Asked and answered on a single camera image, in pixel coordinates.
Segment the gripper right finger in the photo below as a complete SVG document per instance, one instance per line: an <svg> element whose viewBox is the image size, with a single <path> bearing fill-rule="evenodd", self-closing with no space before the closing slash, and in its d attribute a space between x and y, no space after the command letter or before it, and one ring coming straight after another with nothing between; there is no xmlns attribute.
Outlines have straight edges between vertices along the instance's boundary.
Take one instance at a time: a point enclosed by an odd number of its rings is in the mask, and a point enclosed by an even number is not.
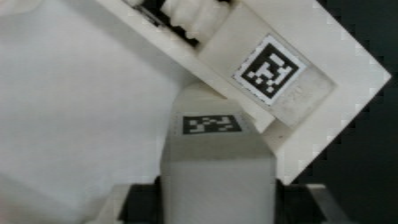
<svg viewBox="0 0 398 224"><path fill-rule="evenodd" d="M355 224L323 184L277 181L273 224Z"/></svg>

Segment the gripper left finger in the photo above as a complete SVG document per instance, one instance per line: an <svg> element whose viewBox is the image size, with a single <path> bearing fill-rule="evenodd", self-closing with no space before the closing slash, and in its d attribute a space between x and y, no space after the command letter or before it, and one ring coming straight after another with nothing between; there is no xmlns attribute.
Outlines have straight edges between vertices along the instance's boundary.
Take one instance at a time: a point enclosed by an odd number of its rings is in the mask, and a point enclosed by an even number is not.
<svg viewBox="0 0 398 224"><path fill-rule="evenodd" d="M163 224L161 181L115 185L87 224Z"/></svg>

